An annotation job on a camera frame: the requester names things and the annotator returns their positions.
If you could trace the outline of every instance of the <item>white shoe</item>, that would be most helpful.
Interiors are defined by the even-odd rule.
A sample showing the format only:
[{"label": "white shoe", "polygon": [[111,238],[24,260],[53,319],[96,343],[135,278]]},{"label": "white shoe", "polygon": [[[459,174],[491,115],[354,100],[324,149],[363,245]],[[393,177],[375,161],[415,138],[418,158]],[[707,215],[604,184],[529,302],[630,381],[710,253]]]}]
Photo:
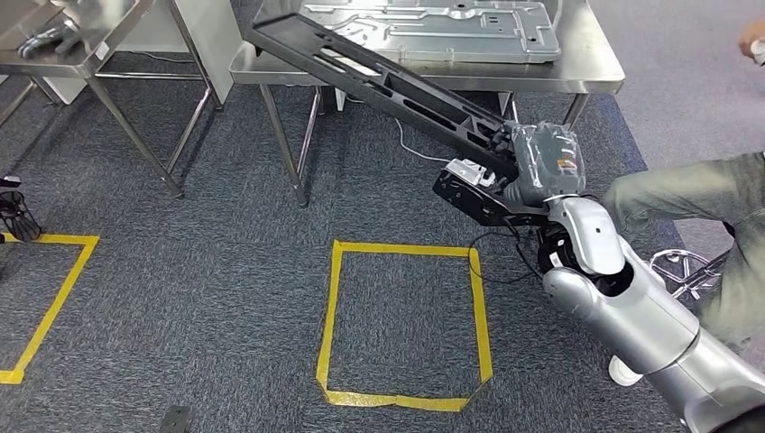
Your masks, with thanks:
[{"label": "white shoe", "polygon": [[630,367],[616,356],[612,357],[611,362],[608,363],[608,374],[614,382],[619,383],[621,386],[633,386],[643,377],[642,374],[637,374],[630,370]]}]

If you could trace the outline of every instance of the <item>yellow tape square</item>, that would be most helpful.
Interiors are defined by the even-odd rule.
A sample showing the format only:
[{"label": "yellow tape square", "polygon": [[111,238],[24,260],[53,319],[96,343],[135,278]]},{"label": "yellow tape square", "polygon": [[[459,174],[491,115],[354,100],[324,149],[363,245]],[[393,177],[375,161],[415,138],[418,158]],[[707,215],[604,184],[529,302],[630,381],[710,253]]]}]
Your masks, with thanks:
[{"label": "yellow tape square", "polygon": [[[3,233],[6,242],[19,242],[13,236],[7,233]],[[24,351],[22,352],[19,360],[16,361],[13,370],[0,370],[0,384],[17,385],[22,382],[24,370],[26,366],[32,361],[34,354],[37,353],[37,349],[40,348],[42,340],[45,338],[45,334],[48,333],[48,329],[51,328],[53,320],[59,314],[61,306],[64,305],[64,301],[67,300],[67,296],[77,281],[77,277],[82,272],[82,268],[85,266],[85,262],[88,261],[90,255],[93,253],[93,249],[98,243],[98,236],[80,236],[80,235],[41,235],[39,239],[34,241],[36,244],[74,244],[82,245],[82,250],[79,252],[77,260],[69,270],[67,278],[64,279],[61,288],[56,293],[56,298],[53,299],[51,306],[42,316],[42,320],[32,334],[32,338],[27,343]]]},{"label": "yellow tape square", "polygon": [[363,244],[335,241],[332,245],[332,257],[329,271],[329,297],[327,315],[324,320],[324,333],[318,351],[316,379],[327,397],[327,402],[340,406],[373,407],[398,405],[422,410],[459,412],[470,401],[472,395],[492,377],[492,354],[489,348],[489,330],[486,325],[484,306],[484,285],[476,273],[470,272],[470,286],[473,292],[473,316],[475,319],[475,339],[478,345],[478,368],[481,382],[470,397],[462,398],[423,398],[406,395],[380,395],[362,392],[331,391],[327,387],[329,380],[329,355],[332,351],[332,333],[335,327],[337,291],[340,287],[340,266],[343,253],[395,253],[414,255],[439,255],[467,258],[475,272],[480,275],[481,265],[478,252],[473,248],[457,246],[426,246],[402,244]]}]

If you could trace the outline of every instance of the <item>person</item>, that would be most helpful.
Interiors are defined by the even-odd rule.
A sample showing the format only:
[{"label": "person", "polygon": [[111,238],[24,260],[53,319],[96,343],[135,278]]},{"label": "person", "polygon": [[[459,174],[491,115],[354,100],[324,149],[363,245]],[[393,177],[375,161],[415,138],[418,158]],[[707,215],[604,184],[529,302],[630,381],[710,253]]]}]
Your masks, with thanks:
[{"label": "person", "polygon": [[[757,57],[752,49],[759,41],[765,43],[765,20],[744,27],[742,54]],[[732,229],[733,247],[719,290],[698,304],[695,313],[704,329],[738,354],[753,333],[765,328],[765,153],[630,174],[608,189],[604,206],[628,242],[651,219],[724,222]],[[623,386],[641,378],[616,357],[609,374]]]}]

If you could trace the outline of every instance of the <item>metal sheet panel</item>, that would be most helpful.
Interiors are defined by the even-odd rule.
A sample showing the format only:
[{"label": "metal sheet panel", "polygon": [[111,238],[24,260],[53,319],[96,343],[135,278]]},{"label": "metal sheet panel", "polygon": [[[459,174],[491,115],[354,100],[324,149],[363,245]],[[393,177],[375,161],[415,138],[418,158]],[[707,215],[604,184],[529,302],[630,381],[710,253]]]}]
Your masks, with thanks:
[{"label": "metal sheet panel", "polygon": [[538,2],[307,0],[300,13],[391,60],[542,63],[560,57]]}]

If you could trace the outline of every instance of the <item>person's hand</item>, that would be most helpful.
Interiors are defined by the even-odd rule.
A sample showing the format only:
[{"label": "person's hand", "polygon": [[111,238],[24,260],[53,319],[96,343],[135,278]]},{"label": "person's hand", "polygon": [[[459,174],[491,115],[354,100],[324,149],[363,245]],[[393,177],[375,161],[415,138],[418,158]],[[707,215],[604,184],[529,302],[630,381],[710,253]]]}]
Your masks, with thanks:
[{"label": "person's hand", "polygon": [[756,41],[765,41],[765,20],[755,21],[744,26],[739,36],[739,49],[744,56],[754,59],[751,45]]}]

